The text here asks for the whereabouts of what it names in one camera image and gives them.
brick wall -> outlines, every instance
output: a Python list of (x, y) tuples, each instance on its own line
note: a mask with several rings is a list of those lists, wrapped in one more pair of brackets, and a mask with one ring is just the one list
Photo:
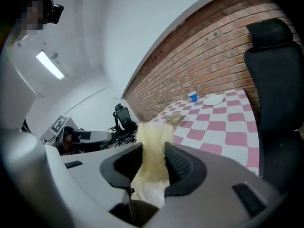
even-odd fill
[(251, 48), (245, 25), (280, 18), (271, 0), (214, 0), (170, 33), (143, 64), (124, 97), (140, 121), (150, 121), (172, 101), (241, 87), (259, 118), (259, 99), (243, 54)]

ceiling light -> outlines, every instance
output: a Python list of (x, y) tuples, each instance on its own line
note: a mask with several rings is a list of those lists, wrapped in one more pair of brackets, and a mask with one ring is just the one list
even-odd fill
[(47, 68), (53, 75), (55, 75), (58, 79), (63, 79), (65, 76), (59, 71), (58, 68), (52, 63), (52, 61), (47, 57), (44, 51), (38, 53), (36, 58), (42, 63), (43, 66)]

chair headrest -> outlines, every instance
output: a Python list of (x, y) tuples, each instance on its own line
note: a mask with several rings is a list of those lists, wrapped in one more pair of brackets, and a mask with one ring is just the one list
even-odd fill
[(115, 107), (116, 112), (120, 111), (121, 109), (123, 109), (122, 104), (119, 103), (118, 105), (116, 105), (116, 107)]
[(254, 48), (271, 48), (293, 41), (293, 34), (282, 20), (267, 19), (246, 26)]

blue cup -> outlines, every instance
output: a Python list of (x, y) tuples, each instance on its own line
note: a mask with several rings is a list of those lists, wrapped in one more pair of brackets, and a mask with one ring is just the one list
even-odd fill
[(191, 98), (191, 101), (197, 102), (198, 101), (198, 96), (196, 95), (196, 91), (192, 91), (188, 94)]

pink and white checkered tablecloth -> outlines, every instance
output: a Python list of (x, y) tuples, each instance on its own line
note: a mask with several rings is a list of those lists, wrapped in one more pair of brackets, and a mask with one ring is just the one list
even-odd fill
[[(224, 100), (213, 106), (203, 101), (211, 95)], [(174, 142), (232, 158), (258, 175), (259, 141), (257, 125), (249, 100), (243, 89), (172, 102), (153, 121), (162, 124), (173, 113), (183, 120), (175, 127)]]

